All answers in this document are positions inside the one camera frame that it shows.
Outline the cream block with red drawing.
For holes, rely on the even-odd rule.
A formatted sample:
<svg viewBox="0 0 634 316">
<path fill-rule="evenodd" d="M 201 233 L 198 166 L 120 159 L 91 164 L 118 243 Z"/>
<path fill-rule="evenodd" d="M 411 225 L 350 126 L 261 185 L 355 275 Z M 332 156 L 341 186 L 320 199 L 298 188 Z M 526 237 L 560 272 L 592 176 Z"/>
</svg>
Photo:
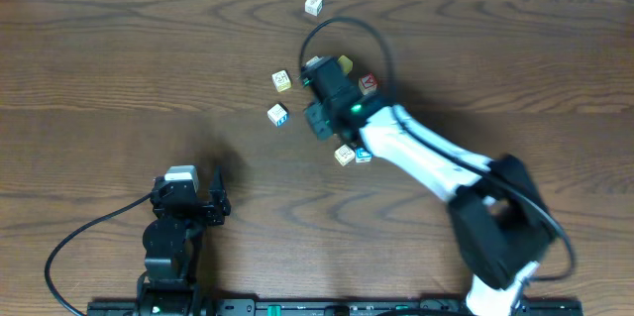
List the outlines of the cream block with red drawing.
<svg viewBox="0 0 634 316">
<path fill-rule="evenodd" d="M 334 151 L 334 157 L 341 166 L 345 166 L 356 158 L 356 152 L 348 145 L 341 145 Z"/>
</svg>

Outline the white block red side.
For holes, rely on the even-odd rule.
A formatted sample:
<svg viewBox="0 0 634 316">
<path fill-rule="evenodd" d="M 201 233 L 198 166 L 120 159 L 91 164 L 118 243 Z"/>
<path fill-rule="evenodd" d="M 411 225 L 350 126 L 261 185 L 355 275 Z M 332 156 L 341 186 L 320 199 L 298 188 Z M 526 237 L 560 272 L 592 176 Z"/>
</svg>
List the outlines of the white block red side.
<svg viewBox="0 0 634 316">
<path fill-rule="evenodd" d="M 355 154 L 356 163 L 370 162 L 372 159 L 372 154 L 364 148 L 356 148 Z"/>
</svg>

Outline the white block blue side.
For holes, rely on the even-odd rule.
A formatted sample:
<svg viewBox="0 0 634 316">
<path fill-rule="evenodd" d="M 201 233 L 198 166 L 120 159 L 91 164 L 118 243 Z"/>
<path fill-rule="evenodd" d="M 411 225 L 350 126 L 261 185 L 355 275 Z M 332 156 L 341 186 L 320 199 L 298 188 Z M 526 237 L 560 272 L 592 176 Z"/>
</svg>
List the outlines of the white block blue side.
<svg viewBox="0 0 634 316">
<path fill-rule="evenodd" d="M 271 120 L 271 122 L 279 127 L 282 124 L 284 124 L 286 122 L 286 120 L 288 119 L 288 112 L 286 111 L 286 109 L 279 103 L 273 105 L 271 108 L 268 109 L 268 111 L 266 112 L 268 118 Z"/>
</svg>

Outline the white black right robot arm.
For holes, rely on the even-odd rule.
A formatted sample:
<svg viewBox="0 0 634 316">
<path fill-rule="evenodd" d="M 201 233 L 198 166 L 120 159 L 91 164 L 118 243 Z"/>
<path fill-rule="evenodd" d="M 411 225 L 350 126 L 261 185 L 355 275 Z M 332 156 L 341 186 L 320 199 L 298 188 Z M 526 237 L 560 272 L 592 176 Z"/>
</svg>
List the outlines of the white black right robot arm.
<svg viewBox="0 0 634 316">
<path fill-rule="evenodd" d="M 524 164 L 462 149 L 382 96 L 339 93 L 304 111 L 320 139 L 339 136 L 396 165 L 447 207 L 461 256 L 473 273 L 466 306 L 510 315 L 547 250 L 561 236 Z"/>
</svg>

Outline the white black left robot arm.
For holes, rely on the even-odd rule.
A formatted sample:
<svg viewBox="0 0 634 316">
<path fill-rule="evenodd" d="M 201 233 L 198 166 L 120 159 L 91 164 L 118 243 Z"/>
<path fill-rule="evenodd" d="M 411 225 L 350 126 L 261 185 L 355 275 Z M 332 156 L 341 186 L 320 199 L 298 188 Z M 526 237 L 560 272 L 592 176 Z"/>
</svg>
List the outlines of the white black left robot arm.
<svg viewBox="0 0 634 316">
<path fill-rule="evenodd" d="M 203 296 L 196 273 L 203 237 L 231 213 L 221 170 L 214 171 L 209 197 L 198 197 L 199 179 L 193 165 L 177 165 L 155 180 L 150 202 L 156 219 L 143 234 L 144 276 L 133 313 L 139 316 L 209 315 L 213 307 Z"/>
</svg>

